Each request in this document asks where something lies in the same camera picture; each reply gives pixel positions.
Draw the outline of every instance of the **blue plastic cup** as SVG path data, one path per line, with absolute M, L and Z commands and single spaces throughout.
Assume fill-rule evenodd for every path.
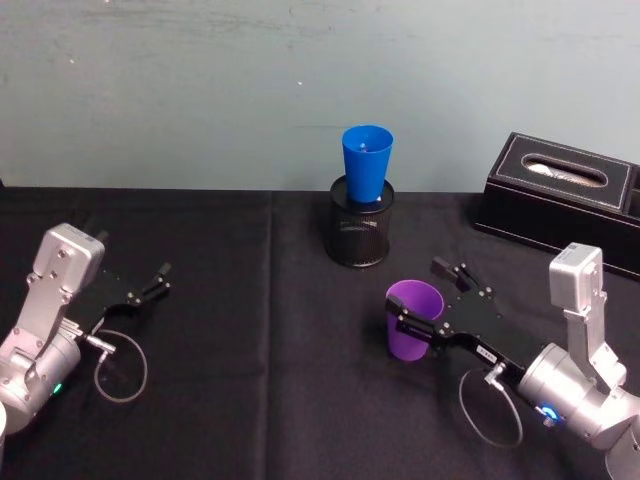
M 352 127 L 342 135 L 347 194 L 358 203 L 379 199 L 384 188 L 393 135 L 376 125 Z

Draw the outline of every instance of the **black tablecloth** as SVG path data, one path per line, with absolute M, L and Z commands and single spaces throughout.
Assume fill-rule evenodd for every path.
M 135 330 L 150 368 L 130 406 L 92 385 L 97 353 L 25 431 L 7 438 L 6 479 L 605 479 L 603 456 L 522 404 L 516 450 L 484 444 L 457 403 L 477 363 L 453 353 L 404 364 L 386 347 L 384 294 L 465 261 L 501 312 L 564 345 L 549 303 L 552 255 L 475 231 L 477 195 L 400 194 L 391 253 L 352 270 L 325 254 L 326 193 L 0 189 L 0 334 L 15 323 L 43 233 L 66 221 L 109 231 L 103 265 L 134 282 L 165 260 L 171 295 Z M 640 284 L 605 275 L 608 341 L 640 392 Z M 499 397 L 471 383 L 468 402 L 513 435 Z M 498 427 L 487 423 L 504 423 Z

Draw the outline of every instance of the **tissue box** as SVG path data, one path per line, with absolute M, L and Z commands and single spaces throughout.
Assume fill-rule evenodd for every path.
M 640 178 L 628 162 L 512 133 L 475 225 L 553 253 L 598 246 L 609 270 L 640 278 Z

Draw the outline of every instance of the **wall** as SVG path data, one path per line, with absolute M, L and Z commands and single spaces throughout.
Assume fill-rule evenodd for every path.
M 398 190 L 482 189 L 517 130 L 637 161 L 631 0 L 2 0 L 14 185 L 327 189 L 340 134 Z

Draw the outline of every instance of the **sticker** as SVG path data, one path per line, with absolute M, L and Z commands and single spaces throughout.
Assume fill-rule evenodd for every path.
M 493 353 L 491 353 L 489 350 L 484 348 L 482 345 L 477 346 L 476 352 L 478 352 L 484 358 L 489 360 L 491 363 L 496 363 L 496 360 L 498 360 L 498 357 L 496 357 Z

